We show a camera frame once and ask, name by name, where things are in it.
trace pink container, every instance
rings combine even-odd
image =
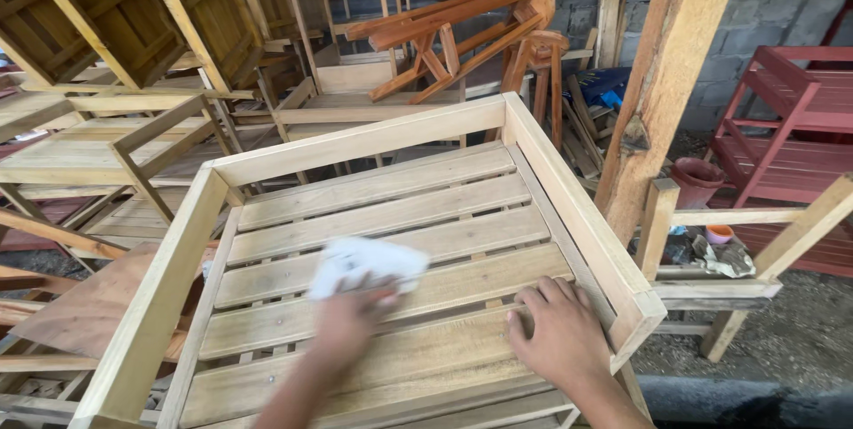
[[[734,238],[734,231],[725,224],[709,224],[705,226],[705,238],[711,244],[726,244]]]
[[[670,177],[681,187],[676,209],[702,209],[726,181],[720,168],[697,158],[676,159]]]

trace right hand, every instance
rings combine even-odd
[[[540,277],[538,289],[515,295],[526,304],[535,328],[528,339],[518,313],[510,310],[509,343],[528,369],[565,391],[582,390],[590,378],[610,379],[610,352],[586,293],[565,279]]]

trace hand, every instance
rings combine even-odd
[[[345,372],[368,349],[376,324],[397,304],[397,288],[389,278],[378,286],[353,290],[327,298],[316,320],[316,336],[306,359],[318,370],[334,375]]]
[[[509,343],[518,359],[570,398],[590,378],[611,379],[607,342],[586,293],[561,277],[543,276],[538,286],[538,290],[525,287],[515,295],[516,303],[530,308],[533,338],[525,335],[518,313],[506,314]]]

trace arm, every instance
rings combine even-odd
[[[255,429],[304,429],[326,396],[368,349],[396,302],[393,285],[337,293],[323,301],[311,348],[263,410]]]
[[[506,314],[518,359],[563,391],[592,427],[654,427],[610,374],[602,326],[581,288],[560,277],[542,277],[538,290],[525,287],[515,302],[527,304],[536,325],[528,339],[518,314]]]

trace left hand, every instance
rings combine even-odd
[[[392,279],[372,288],[363,286],[364,282],[321,303],[316,336],[306,355],[318,369],[335,375],[349,369],[368,349],[379,320],[397,304],[397,286]]]

